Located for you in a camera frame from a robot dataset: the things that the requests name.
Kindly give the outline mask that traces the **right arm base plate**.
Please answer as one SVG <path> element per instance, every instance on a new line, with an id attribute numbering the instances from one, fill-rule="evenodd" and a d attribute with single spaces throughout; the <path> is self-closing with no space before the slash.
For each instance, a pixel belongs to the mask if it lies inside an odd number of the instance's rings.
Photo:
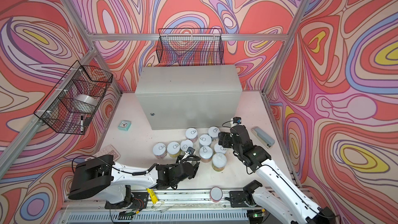
<path id="1" fill-rule="evenodd" d="M 230 202 L 232 208 L 261 208 L 254 202 L 252 195 L 246 191 L 230 191 L 226 200 Z"/>

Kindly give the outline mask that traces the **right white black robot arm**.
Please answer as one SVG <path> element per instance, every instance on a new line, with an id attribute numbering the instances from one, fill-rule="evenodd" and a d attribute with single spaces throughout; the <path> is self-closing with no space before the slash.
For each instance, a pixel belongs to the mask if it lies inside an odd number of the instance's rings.
<path id="1" fill-rule="evenodd" d="M 277 194 L 272 195 L 254 180 L 243 189 L 250 204 L 263 207 L 283 224 L 336 223 L 337 215 L 330 208 L 322 208 L 307 197 L 279 169 L 263 147 L 253 144 L 244 125 L 237 124 L 230 128 L 230 132 L 220 132 L 218 137 L 219 145 L 233 149 L 234 156 Z"/>

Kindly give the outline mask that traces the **green yellow peach can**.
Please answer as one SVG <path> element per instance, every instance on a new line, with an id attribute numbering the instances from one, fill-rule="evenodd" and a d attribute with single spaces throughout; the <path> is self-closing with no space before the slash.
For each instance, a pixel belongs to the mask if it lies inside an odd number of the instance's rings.
<path id="1" fill-rule="evenodd" d="M 227 158 L 223 153 L 216 153 L 212 157 L 212 168 L 216 172 L 221 172 L 227 165 Z"/>

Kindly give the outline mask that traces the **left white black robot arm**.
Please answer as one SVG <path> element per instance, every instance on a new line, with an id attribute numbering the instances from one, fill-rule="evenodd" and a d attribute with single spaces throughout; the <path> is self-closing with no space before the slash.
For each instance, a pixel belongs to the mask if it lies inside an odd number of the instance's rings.
<path id="1" fill-rule="evenodd" d="M 155 163 L 143 169 L 125 166 L 115 162 L 112 155 L 103 155 L 76 165 L 68 198 L 97 198 L 119 204 L 129 197 L 132 186 L 176 190 L 181 181 L 195 178 L 200 160 L 195 155 L 180 155 L 175 163 Z"/>

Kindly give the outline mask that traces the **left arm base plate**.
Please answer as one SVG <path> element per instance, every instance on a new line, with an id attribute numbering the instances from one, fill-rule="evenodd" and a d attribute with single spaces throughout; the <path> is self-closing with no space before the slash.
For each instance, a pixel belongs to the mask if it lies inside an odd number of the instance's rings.
<path id="1" fill-rule="evenodd" d="M 127 195 L 120 203 L 111 204 L 106 202 L 105 209 L 132 209 L 141 211 L 147 207 L 148 199 L 148 192 L 134 191 L 130 195 Z"/>

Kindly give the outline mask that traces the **pink label can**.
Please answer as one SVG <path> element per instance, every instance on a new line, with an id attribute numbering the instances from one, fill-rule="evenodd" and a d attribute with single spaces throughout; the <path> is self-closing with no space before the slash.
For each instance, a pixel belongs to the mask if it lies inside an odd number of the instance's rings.
<path id="1" fill-rule="evenodd" d="M 152 152 L 157 159 L 164 159 L 167 156 L 167 147 L 163 143 L 157 143 L 154 145 Z"/>

